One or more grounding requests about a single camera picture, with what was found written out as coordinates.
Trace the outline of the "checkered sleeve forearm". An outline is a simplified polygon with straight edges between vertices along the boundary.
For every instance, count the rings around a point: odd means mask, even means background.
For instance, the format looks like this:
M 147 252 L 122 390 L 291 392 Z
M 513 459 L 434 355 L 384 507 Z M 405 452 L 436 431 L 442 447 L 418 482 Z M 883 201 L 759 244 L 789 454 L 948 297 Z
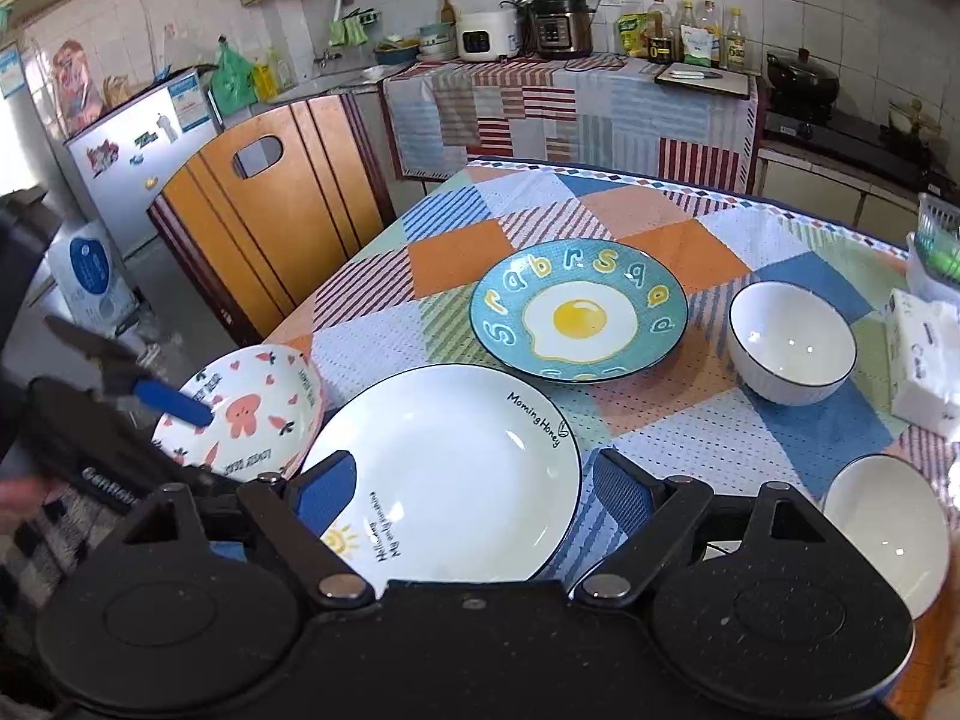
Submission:
M 3 481 L 3 717 L 46 718 L 59 704 L 37 660 L 37 615 L 117 522 L 114 512 L 60 481 Z

